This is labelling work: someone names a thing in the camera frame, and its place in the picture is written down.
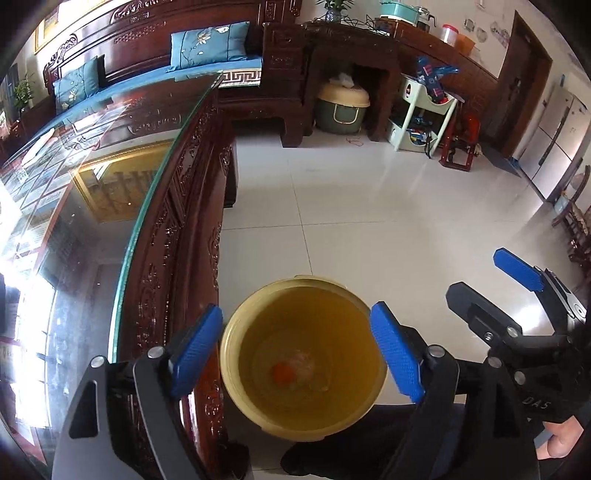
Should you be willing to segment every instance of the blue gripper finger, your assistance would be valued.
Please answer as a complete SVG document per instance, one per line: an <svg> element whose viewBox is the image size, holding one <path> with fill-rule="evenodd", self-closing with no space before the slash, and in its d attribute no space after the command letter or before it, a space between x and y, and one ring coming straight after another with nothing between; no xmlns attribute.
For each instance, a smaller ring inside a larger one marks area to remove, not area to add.
<svg viewBox="0 0 591 480"><path fill-rule="evenodd" d="M498 249L492 256L492 259L498 268L529 291L544 290L544 284L540 278L540 273L518 256L509 252L506 248Z"/></svg>
<svg viewBox="0 0 591 480"><path fill-rule="evenodd" d="M388 306L379 301L371 309L369 322L374 339L400 393L409 396L415 403L421 401L425 389L421 384L419 360L407 345L398 320Z"/></svg>
<svg viewBox="0 0 591 480"><path fill-rule="evenodd" d="M170 358L172 398L179 400L189 395L195 387L209 355L222 334L222 309L210 305L199 319L199 325L180 350Z"/></svg>

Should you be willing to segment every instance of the white refrigerator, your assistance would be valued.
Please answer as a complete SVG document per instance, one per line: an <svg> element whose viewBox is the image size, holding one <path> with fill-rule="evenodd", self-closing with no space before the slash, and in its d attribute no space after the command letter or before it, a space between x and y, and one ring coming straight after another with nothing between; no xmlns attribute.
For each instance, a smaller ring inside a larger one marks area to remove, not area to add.
<svg viewBox="0 0 591 480"><path fill-rule="evenodd" d="M590 122L587 107L557 85L534 136L519 158L521 170L545 199L571 166Z"/></svg>

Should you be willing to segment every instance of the wooden stool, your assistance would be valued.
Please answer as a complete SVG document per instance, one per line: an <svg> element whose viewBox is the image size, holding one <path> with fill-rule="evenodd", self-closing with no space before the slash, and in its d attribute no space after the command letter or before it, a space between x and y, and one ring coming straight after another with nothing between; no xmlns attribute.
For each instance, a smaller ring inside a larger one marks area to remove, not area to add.
<svg viewBox="0 0 591 480"><path fill-rule="evenodd" d="M476 145L478 144L478 136L480 135L480 122L472 113L461 113L461 109L456 110L452 121L446 128L443 137L443 151L441 152L441 159L439 163L447 168L455 170L470 171L472 168L472 160L476 153ZM468 153L468 161L466 165L461 163L454 163L453 156L456 149L461 148Z"/></svg>

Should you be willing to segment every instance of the wooden door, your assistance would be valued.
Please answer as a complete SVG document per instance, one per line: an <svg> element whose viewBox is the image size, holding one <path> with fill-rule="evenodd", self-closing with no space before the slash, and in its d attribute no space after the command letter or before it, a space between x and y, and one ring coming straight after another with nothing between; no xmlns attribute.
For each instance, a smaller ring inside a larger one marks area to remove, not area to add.
<svg viewBox="0 0 591 480"><path fill-rule="evenodd" d="M515 12L499 82L481 136L508 158L520 142L544 90L552 59Z"/></svg>

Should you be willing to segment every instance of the wooden sofa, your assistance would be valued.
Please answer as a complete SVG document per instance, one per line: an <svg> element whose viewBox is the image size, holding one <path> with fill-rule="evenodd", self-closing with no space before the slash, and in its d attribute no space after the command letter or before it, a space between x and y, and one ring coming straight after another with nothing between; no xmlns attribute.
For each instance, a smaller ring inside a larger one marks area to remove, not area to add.
<svg viewBox="0 0 591 480"><path fill-rule="evenodd" d="M306 41L294 21L301 1L131 0L104 13L71 33L45 66L49 96L27 112L28 120L23 118L15 129L19 146L55 118L53 82L92 57L105 56L103 86L108 88L170 65L171 33L249 21L245 48L247 54L262 57L260 85L220 89L219 105L233 120L281 119L283 146L297 147L303 137ZM29 123L34 125L25 128Z"/></svg>

